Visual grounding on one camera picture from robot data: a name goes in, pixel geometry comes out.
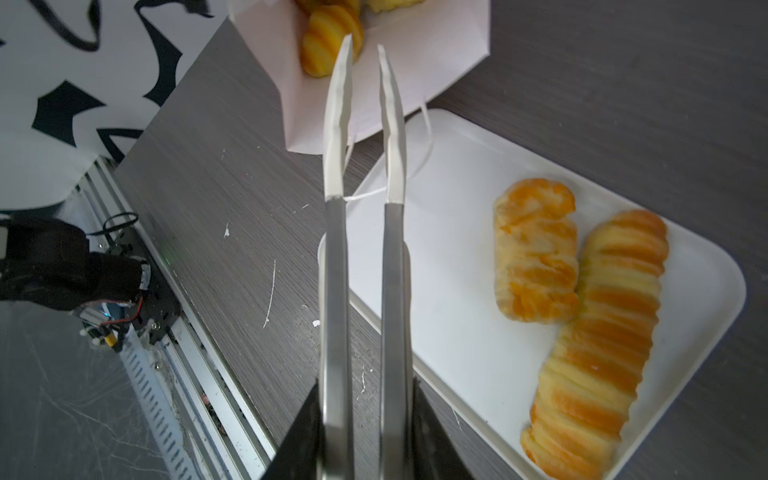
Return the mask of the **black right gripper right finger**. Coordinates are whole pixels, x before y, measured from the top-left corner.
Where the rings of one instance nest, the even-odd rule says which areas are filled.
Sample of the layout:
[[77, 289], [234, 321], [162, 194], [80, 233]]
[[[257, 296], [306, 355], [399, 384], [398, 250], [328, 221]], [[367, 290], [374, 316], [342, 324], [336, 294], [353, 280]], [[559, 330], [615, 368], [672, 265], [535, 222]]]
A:
[[412, 399], [413, 475], [417, 480], [472, 480], [449, 435], [424, 394], [413, 381]]

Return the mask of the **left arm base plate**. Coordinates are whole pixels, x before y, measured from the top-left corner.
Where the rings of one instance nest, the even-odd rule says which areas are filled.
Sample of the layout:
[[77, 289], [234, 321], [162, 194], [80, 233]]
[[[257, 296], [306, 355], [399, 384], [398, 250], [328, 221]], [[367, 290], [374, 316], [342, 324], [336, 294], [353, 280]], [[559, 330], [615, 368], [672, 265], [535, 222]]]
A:
[[126, 301], [98, 300], [89, 305], [96, 315], [84, 321], [85, 331], [97, 345], [104, 344], [120, 352], [127, 344], [129, 332], [158, 344], [181, 314], [181, 305], [160, 265], [153, 258], [149, 245], [133, 226], [115, 226], [109, 232], [89, 235], [103, 253], [141, 263], [142, 277], [137, 293]]

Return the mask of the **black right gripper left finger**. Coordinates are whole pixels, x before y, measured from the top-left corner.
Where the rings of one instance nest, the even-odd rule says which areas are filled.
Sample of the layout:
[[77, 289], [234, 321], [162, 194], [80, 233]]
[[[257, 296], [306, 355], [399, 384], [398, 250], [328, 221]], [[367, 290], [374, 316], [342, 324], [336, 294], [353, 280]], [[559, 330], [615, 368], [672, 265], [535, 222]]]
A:
[[315, 480], [321, 443], [319, 384], [307, 394], [262, 480]]

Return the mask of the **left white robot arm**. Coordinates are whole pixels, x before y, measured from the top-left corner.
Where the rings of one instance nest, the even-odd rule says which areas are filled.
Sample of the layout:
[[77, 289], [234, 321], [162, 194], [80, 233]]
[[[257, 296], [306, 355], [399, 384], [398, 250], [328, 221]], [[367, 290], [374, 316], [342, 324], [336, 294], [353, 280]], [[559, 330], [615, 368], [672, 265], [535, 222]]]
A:
[[141, 259], [92, 251], [80, 228], [56, 218], [1, 217], [1, 299], [57, 311], [96, 301], [130, 303], [149, 286]]

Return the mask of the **long striped fake bread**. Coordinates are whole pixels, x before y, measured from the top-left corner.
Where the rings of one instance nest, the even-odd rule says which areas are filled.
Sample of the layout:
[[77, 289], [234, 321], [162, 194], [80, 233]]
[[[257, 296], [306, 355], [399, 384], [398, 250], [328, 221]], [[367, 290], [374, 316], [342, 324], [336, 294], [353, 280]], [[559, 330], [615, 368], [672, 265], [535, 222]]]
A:
[[653, 346], [669, 251], [665, 223], [647, 210], [616, 213], [587, 235], [580, 306], [540, 369], [520, 438], [549, 477], [601, 479], [609, 469]]

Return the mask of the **small yellow fake bread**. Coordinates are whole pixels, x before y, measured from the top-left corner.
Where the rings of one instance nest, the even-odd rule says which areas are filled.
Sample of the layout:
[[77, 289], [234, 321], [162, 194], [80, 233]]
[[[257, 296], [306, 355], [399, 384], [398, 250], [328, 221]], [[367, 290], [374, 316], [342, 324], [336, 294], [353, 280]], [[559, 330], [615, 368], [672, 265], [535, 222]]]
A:
[[299, 51], [303, 71], [313, 78], [329, 76], [344, 38], [350, 35], [354, 60], [364, 46], [360, 1], [296, 1], [308, 17]]

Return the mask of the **steel tongs white tips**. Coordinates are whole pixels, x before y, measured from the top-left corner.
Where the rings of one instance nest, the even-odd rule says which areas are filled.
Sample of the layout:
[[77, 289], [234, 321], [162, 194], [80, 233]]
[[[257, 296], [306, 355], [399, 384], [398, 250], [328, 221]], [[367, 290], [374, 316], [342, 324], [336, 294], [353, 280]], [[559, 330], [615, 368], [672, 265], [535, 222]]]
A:
[[367, 220], [369, 204], [350, 207], [344, 174], [351, 154], [352, 38], [347, 35], [332, 71], [324, 118], [323, 182], [326, 233], [318, 255], [320, 301], [319, 398], [321, 479], [354, 476], [352, 307], [375, 315], [381, 335], [379, 476], [412, 479], [413, 356], [410, 258], [405, 242], [407, 186], [405, 119], [385, 48], [378, 49], [379, 101], [385, 173], [383, 217]]

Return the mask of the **short twisted fake bread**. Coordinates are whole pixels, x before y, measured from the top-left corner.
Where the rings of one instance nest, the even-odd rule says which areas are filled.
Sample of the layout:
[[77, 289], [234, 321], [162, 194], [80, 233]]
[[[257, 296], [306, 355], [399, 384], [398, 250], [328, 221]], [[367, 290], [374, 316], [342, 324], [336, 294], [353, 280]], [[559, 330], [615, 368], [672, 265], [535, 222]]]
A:
[[578, 309], [575, 197], [564, 184], [528, 178], [493, 205], [494, 294], [508, 319], [558, 324]]

